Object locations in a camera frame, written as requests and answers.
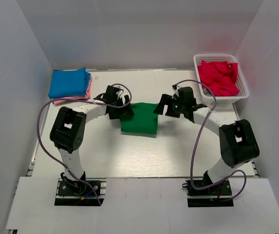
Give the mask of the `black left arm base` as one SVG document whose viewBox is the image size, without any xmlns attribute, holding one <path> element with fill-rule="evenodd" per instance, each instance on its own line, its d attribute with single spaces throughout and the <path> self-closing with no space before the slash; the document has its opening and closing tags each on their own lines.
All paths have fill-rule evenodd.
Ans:
<svg viewBox="0 0 279 234">
<path fill-rule="evenodd" d="M 93 186 L 93 189 L 102 204 L 106 193 L 106 179 L 92 179 L 87 182 Z M 100 206 L 96 196 L 89 186 L 84 185 L 82 189 L 77 189 L 64 182 L 61 178 L 58 180 L 54 205 L 78 207 Z"/>
</svg>

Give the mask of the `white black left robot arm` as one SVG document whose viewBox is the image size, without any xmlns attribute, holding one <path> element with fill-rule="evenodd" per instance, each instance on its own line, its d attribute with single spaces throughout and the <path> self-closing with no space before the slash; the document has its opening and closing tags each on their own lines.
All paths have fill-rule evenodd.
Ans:
<svg viewBox="0 0 279 234">
<path fill-rule="evenodd" d="M 109 85 L 106 91 L 99 94 L 93 101 L 69 108 L 59 109 L 50 132 L 50 140 L 58 149 L 62 163 L 66 165 L 61 178 L 68 183 L 71 191 L 80 195 L 86 190 L 85 171 L 82 168 L 79 147 L 84 138 L 85 125 L 93 119 L 108 115 L 109 119 L 131 117 L 134 112 L 131 108 L 132 95 L 124 95 L 124 90 L 117 84 Z"/>
</svg>

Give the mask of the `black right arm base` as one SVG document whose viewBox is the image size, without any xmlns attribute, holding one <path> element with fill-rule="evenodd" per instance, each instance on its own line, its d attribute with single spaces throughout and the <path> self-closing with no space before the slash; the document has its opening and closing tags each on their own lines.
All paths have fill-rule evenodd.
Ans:
<svg viewBox="0 0 279 234">
<path fill-rule="evenodd" d="M 229 181 L 205 190 L 195 190 L 190 180 L 182 184 L 186 189 L 189 208 L 233 207 L 232 191 Z"/>
</svg>

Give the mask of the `green t shirt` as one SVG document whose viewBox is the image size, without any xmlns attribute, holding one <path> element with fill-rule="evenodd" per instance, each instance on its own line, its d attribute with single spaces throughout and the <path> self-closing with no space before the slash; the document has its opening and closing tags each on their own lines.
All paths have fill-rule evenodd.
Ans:
<svg viewBox="0 0 279 234">
<path fill-rule="evenodd" d="M 158 115 L 153 111 L 157 107 L 154 103 L 133 103 L 133 116 L 120 118 L 121 132 L 128 134 L 156 135 L 158 131 Z"/>
</svg>

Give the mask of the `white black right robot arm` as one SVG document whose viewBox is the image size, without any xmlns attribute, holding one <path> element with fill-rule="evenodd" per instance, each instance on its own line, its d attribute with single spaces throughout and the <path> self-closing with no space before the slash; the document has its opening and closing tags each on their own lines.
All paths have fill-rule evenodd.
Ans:
<svg viewBox="0 0 279 234">
<path fill-rule="evenodd" d="M 154 113 L 168 117 L 184 116 L 192 123 L 207 128 L 219 137 L 220 159 L 203 175 L 199 187 L 208 194 L 215 194 L 221 183 L 242 165 L 260 155 L 260 150 L 248 120 L 232 121 L 216 113 L 205 104 L 198 104 L 191 87 L 174 87 L 174 94 L 162 94 Z"/>
</svg>

